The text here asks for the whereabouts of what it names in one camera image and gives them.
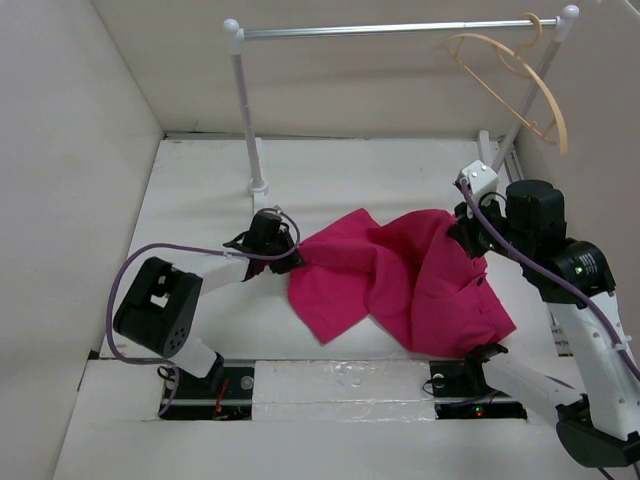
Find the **pink trousers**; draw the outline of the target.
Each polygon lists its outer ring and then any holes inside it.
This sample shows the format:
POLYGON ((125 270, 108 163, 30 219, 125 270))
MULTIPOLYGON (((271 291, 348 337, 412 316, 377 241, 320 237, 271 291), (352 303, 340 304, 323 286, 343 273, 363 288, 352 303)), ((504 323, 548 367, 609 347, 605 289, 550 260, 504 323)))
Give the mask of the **pink trousers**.
POLYGON ((288 301, 327 344, 371 317, 405 349, 461 358, 499 343, 516 325, 487 279, 449 236, 453 216, 407 213, 385 225, 358 209, 303 241, 306 264, 289 277, 288 301))

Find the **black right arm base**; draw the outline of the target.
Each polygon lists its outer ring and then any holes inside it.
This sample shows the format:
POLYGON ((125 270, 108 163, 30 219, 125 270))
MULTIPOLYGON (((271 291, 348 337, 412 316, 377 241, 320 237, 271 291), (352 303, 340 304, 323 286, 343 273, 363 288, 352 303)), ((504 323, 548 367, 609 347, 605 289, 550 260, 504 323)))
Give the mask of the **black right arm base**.
POLYGON ((474 348, 462 360, 429 363, 430 376, 422 392, 435 401, 437 420, 527 420, 525 407, 505 393, 490 387, 482 367, 492 357, 507 353, 500 344, 474 348))

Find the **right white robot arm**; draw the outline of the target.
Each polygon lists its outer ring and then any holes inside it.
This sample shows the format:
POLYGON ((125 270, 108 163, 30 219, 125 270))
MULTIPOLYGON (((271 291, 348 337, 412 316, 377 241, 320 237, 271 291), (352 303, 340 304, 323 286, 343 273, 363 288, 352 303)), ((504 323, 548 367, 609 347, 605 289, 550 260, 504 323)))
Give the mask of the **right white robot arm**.
POLYGON ((583 467, 638 468, 639 366, 603 252, 568 237, 564 196, 546 181, 517 181, 504 194, 466 178, 455 185, 464 200, 449 236, 473 259, 494 252, 521 267, 564 333, 584 385, 569 387, 493 342, 465 356, 465 387, 497 390, 532 409, 583 467))

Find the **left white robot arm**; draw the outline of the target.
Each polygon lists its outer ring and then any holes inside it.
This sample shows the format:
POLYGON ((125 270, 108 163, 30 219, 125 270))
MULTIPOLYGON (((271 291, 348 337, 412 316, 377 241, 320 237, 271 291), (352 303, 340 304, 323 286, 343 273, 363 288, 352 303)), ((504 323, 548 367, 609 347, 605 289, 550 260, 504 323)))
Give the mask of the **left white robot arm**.
POLYGON ((223 383, 224 359, 192 333, 202 296, 247 282, 268 269, 276 275, 302 267, 298 225, 282 210, 259 210, 248 229, 220 249, 154 243, 132 254, 112 286, 107 320, 112 332, 156 355, 140 364, 167 362, 168 381, 201 396, 223 383))

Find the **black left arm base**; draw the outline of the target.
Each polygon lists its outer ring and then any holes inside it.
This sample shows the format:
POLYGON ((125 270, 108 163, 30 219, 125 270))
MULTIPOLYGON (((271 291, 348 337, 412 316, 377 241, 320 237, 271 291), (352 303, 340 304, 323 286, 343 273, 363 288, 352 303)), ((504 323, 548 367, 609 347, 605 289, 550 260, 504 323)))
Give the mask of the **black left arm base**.
POLYGON ((159 404, 162 420, 245 421, 252 418, 255 364, 226 364, 209 383, 180 371, 178 384, 174 373, 160 371, 164 380, 159 404))

